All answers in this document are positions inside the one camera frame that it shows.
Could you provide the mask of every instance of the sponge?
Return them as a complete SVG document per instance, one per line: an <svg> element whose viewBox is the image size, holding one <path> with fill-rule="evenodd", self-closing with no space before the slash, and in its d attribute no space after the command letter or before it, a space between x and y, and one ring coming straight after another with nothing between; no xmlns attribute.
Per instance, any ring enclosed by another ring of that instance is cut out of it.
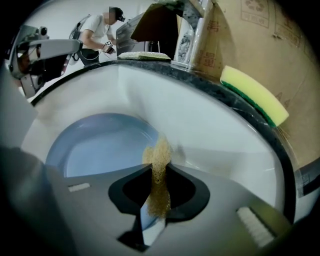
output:
<svg viewBox="0 0 320 256"><path fill-rule="evenodd" d="M289 113L279 100L247 74L225 66L220 81L258 110L270 126L277 127L288 118Z"/></svg>

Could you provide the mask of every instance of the cardboard box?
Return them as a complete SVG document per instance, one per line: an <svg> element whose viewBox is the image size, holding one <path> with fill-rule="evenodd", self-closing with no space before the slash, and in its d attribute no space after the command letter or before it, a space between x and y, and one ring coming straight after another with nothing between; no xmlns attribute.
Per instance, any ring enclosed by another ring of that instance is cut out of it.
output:
<svg viewBox="0 0 320 256"><path fill-rule="evenodd" d="M212 80L229 65L273 93L289 112L280 126L297 167L320 157L320 69L297 24L272 0L219 0L205 24L196 70Z"/></svg>

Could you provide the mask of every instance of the person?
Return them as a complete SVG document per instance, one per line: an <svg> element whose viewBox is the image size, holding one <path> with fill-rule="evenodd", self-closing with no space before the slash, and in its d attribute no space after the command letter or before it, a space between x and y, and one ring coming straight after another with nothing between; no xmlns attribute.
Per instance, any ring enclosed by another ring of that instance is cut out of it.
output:
<svg viewBox="0 0 320 256"><path fill-rule="evenodd" d="M106 35L114 46L117 41L112 34L111 26L117 21L124 21L124 12L118 7L109 7L108 12L102 15L90 16L81 28L80 40L83 42L82 49L78 52L84 66L99 63L100 51L112 52L110 46L102 43Z"/></svg>

